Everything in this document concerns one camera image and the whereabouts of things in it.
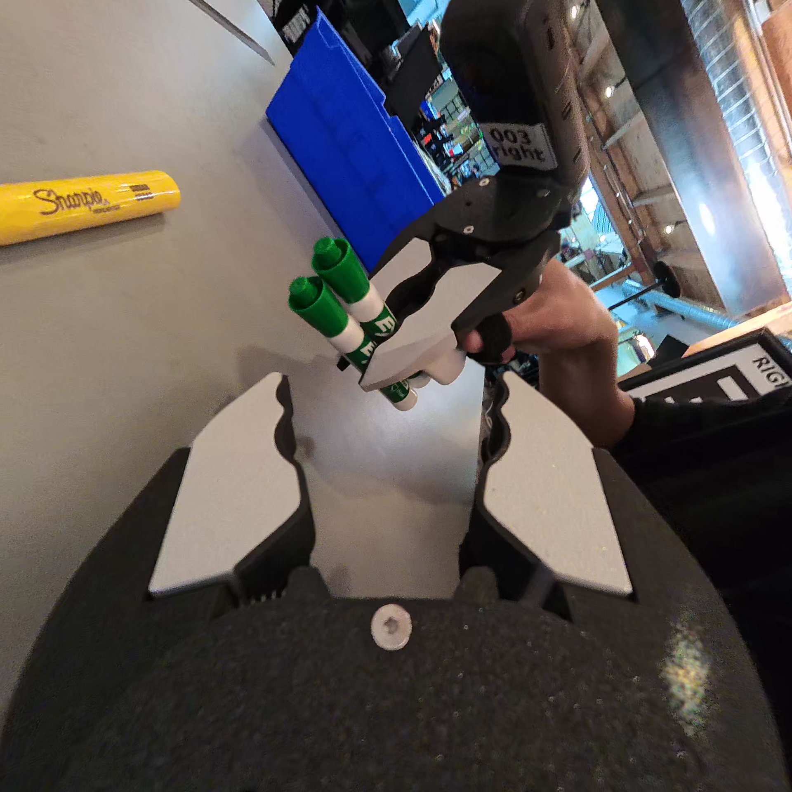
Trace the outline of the black white printed sign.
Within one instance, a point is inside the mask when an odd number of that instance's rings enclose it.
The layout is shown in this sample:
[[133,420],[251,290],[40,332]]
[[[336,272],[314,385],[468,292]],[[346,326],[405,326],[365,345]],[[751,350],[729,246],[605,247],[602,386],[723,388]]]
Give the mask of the black white printed sign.
[[687,404],[752,401],[790,384],[790,342],[762,329],[664,363],[620,387],[639,401]]

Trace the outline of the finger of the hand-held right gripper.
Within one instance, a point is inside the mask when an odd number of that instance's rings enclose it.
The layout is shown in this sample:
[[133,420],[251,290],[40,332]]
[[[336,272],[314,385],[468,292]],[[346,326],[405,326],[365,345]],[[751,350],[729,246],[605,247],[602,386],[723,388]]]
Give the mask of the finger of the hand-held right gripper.
[[371,283],[401,323],[424,314],[432,328],[443,329],[437,306],[430,307],[441,282],[441,266],[434,259],[430,243],[413,239],[385,262],[371,277]]
[[466,264],[446,272],[429,300],[377,346],[361,376],[361,389],[380,391],[418,372],[442,386],[455,381],[465,367],[467,354],[459,348],[451,325],[499,273],[485,263]]

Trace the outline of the grey desk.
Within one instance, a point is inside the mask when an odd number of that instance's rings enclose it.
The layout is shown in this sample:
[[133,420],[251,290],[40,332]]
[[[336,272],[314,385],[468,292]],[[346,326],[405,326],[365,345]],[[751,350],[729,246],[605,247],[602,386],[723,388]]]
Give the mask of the grey desk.
[[338,230],[264,116],[267,2],[2,2],[2,182],[161,170],[175,212],[2,247],[2,710],[85,556],[177,448],[288,376],[342,597],[450,597],[482,369],[400,413],[286,303]]

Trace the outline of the green dry erase marker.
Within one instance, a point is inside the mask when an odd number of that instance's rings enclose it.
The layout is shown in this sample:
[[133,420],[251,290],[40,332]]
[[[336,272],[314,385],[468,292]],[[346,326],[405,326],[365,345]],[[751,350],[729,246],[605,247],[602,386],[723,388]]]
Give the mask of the green dry erase marker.
[[393,336],[399,321],[372,285],[361,260],[344,238],[323,237],[313,247],[312,268],[340,299],[372,342]]
[[375,351],[375,342],[318,276],[300,276],[289,287],[288,305],[306,323],[322,333],[333,348],[363,374]]

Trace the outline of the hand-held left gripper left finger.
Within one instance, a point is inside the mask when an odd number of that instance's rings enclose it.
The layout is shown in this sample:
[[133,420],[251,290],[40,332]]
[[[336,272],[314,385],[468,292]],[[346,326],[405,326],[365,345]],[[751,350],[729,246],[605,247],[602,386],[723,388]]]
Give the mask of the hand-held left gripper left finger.
[[314,519],[292,418],[288,378],[272,372],[195,438],[151,596],[213,585],[245,599],[279,596],[292,571],[310,564]]

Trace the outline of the foil insulated ceiling duct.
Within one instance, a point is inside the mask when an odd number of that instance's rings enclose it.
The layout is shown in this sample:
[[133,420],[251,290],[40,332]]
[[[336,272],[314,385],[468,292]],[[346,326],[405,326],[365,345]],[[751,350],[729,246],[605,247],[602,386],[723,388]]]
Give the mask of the foil insulated ceiling duct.
[[790,217],[790,116],[753,2],[681,4],[755,202]]

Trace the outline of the person's right hand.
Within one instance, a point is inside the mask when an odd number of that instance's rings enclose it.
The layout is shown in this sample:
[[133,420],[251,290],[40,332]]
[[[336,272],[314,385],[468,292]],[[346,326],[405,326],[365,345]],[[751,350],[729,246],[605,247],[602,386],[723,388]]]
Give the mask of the person's right hand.
[[551,362],[614,368],[619,330],[596,294],[552,257],[532,295],[458,337],[462,349],[484,364],[507,363],[523,351]]

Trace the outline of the yellow highlighter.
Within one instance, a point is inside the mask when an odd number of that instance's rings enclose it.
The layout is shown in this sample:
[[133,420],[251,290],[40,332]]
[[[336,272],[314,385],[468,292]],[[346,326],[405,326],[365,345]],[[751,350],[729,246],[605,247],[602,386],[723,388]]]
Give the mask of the yellow highlighter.
[[1,184],[1,246],[88,230],[179,207],[162,171]]

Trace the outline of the slim silver pipe duct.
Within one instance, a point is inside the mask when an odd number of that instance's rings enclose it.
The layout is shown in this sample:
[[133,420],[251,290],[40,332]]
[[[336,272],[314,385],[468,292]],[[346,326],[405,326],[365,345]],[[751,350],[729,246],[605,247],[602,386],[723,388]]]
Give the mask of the slim silver pipe duct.
[[736,319],[732,319],[697,302],[690,302],[686,299],[671,296],[663,290],[662,284],[653,283],[651,286],[645,286],[628,278],[619,285],[624,294],[623,302],[625,303],[638,300],[666,310],[683,319],[689,319],[712,331],[730,330],[740,323]]

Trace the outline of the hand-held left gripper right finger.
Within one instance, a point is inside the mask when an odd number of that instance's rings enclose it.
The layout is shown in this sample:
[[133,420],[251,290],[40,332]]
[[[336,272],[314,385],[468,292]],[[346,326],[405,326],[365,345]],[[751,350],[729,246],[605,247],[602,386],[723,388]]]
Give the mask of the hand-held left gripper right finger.
[[461,574],[493,574],[500,599],[571,619],[571,592],[634,604],[595,448],[514,373],[498,381]]

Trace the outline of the blue plastic bin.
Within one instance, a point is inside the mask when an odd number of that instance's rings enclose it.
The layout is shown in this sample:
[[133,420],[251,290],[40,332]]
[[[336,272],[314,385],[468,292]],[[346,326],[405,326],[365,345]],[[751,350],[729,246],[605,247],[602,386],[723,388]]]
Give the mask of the blue plastic bin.
[[368,272],[444,197],[385,94],[322,12],[265,114]]

